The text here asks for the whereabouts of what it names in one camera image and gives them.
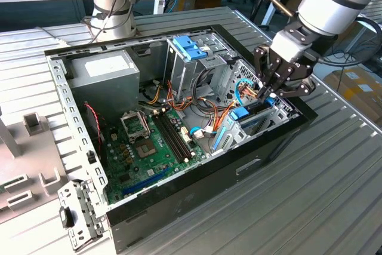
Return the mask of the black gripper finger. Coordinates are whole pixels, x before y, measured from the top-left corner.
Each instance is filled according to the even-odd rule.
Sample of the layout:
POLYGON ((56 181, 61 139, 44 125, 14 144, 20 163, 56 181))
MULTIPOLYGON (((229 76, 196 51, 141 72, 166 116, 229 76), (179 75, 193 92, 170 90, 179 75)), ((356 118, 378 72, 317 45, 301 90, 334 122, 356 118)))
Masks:
POLYGON ((282 63, 281 57, 268 45, 259 45, 254 49, 254 67, 256 77, 259 79, 260 88, 257 99, 266 99, 271 93, 275 82, 275 72, 282 63))
POLYGON ((271 93, 280 98, 307 96, 316 88, 309 76, 305 79, 287 81, 287 76, 282 76, 282 67, 279 67, 275 72, 275 78, 271 93))

